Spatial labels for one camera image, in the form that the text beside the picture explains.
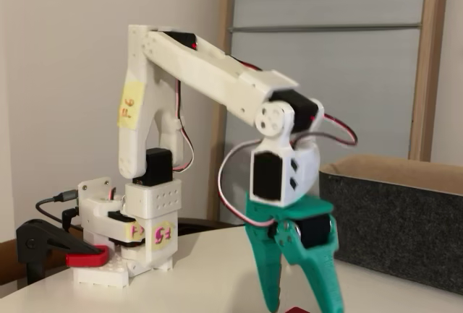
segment yellow sticky note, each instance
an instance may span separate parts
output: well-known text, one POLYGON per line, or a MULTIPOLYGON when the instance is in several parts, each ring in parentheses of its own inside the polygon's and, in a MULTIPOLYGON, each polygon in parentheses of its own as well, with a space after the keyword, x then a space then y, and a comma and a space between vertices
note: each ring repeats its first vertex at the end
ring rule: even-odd
POLYGON ((145 238, 145 229, 137 221, 126 223, 125 236, 131 242, 140 242, 145 238))
POLYGON ((131 130, 137 128, 144 93, 145 85, 140 81, 129 80, 125 82, 119 106, 119 115, 117 117, 118 127, 125 127, 131 130))
POLYGON ((170 243, 173 237, 175 225, 168 221, 161 221, 151 229, 153 243, 151 245, 153 250, 163 249, 170 243))

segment red clamp pad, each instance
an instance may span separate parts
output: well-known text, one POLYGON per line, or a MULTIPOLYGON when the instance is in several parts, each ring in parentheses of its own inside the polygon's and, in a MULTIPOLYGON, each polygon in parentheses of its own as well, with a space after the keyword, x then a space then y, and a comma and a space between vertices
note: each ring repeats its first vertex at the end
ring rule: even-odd
POLYGON ((289 311, 286 311, 286 313, 309 313, 309 312, 299 307, 293 307, 289 311))
POLYGON ((66 266, 70 267, 100 267, 109 260, 107 246, 95 246, 101 250, 99 254, 66 254, 66 266))

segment wooden post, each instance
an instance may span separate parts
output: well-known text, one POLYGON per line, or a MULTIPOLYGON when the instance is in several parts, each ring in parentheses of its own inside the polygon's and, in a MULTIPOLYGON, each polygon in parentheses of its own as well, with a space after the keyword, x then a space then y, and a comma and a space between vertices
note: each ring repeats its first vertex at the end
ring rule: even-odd
POLYGON ((441 63, 446 0, 424 0, 418 50, 409 159, 429 161, 441 63))
MULTIPOLYGON (((220 28, 218 44, 225 53, 230 53, 233 24, 234 0, 220 0, 220 28)), ((218 220, 219 199, 217 190, 218 168, 224 158, 226 109, 218 103, 213 105, 211 160, 209 162, 208 219, 218 220)))

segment gray felt box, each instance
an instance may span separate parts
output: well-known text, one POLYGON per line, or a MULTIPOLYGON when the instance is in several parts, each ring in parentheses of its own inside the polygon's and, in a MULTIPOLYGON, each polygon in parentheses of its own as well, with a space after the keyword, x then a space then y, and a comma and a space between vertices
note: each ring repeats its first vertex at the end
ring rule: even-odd
POLYGON ((320 170, 335 257, 463 294, 463 168, 356 155, 320 170))

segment round table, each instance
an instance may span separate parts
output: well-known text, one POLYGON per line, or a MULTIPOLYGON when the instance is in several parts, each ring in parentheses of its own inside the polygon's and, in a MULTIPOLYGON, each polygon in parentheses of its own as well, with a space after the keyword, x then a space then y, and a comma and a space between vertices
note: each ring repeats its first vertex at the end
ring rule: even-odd
MULTIPOLYGON (((346 313, 462 313, 463 296, 336 262, 346 313)), ((320 310, 298 267, 283 260, 280 310, 320 310)), ((65 270, 2 300, 8 313, 267 312, 243 227, 179 238, 174 269, 150 271, 123 289, 75 285, 65 270)))

